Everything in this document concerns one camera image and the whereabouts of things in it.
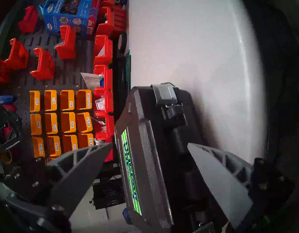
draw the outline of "bin label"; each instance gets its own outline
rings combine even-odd
[[[86,118],[86,121],[87,121],[87,126],[88,126],[88,128],[90,128],[90,118],[87,117],[87,118]]]
[[[87,93],[87,108],[90,108],[90,93]]]
[[[40,154],[43,154],[43,146],[42,146],[42,144],[39,144],[38,147],[40,148]]]
[[[133,167],[132,167],[132,161],[131,161],[131,152],[130,148],[128,145],[128,140],[127,140],[127,130],[125,129],[122,133],[122,147],[123,147],[123,152],[125,154],[125,166],[126,166],[126,171],[127,171],[127,176],[128,176],[128,182],[130,185],[130,192],[131,192],[131,197],[134,205],[134,210],[138,212],[140,215],[141,213],[141,208],[139,204],[139,198],[138,194],[136,192],[136,182],[135,182],[135,177],[133,173]]]

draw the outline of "bolt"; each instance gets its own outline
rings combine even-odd
[[[267,190],[267,188],[268,188],[268,182],[266,182],[266,183],[264,183],[264,184],[259,184],[258,186],[259,186],[259,188],[260,188],[261,190]]]
[[[38,186],[39,182],[38,181],[35,181],[34,184],[32,185],[33,187],[36,187]]]

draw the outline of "orange storage bin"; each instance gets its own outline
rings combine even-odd
[[[57,110],[57,91],[45,90],[44,92],[44,106],[45,111]]]
[[[45,113],[45,131],[47,134],[58,133],[57,115],[55,113]]]
[[[42,120],[40,114],[30,114],[31,120],[31,135],[42,134]]]
[[[90,114],[88,112],[77,113],[76,114],[76,126],[78,131],[81,133],[86,133],[92,131],[92,123]]]
[[[34,157],[45,157],[44,142],[40,137],[32,137]]]
[[[11,39],[9,43],[12,45],[12,49],[9,58],[5,60],[5,64],[13,70],[26,68],[29,52],[20,41],[16,41],[16,38]]]
[[[65,153],[78,149],[76,135],[62,135],[62,143]]]
[[[100,7],[110,7],[113,8],[115,5],[115,0],[105,0],[100,2]]]
[[[40,91],[30,91],[30,112],[40,111]]]
[[[60,92],[60,110],[74,110],[74,91],[62,90]]]
[[[86,110],[92,108],[91,90],[82,89],[76,92],[76,109]]]
[[[114,30],[114,12],[109,7],[100,7],[98,17],[106,15],[106,22],[98,25],[96,35],[107,35],[108,37]]]
[[[109,65],[113,57],[113,42],[106,35],[97,35],[95,38],[95,45],[93,50],[93,66],[95,65]]]
[[[47,148],[50,157],[61,155],[59,136],[47,136]]]
[[[61,113],[61,130],[64,133],[76,132],[75,113],[73,112]]]
[[[95,65],[93,74],[104,76],[104,88],[105,90],[113,89],[113,70],[108,69],[106,65]]]
[[[93,134],[78,133],[77,139],[78,139],[78,148],[79,149],[94,145]]]
[[[126,31],[127,11],[121,6],[114,6],[114,29],[111,34],[112,37],[118,38],[122,31]]]
[[[0,84],[9,83],[10,68],[0,59]]]
[[[105,117],[106,114],[114,111],[113,93],[106,91],[104,88],[96,88],[93,93],[94,114],[96,117]],[[96,105],[96,100],[105,97],[105,109],[99,110]]]
[[[63,44],[55,46],[59,58],[61,60],[74,59],[76,56],[76,31],[71,29],[69,25],[62,25],[60,26],[60,34]]]

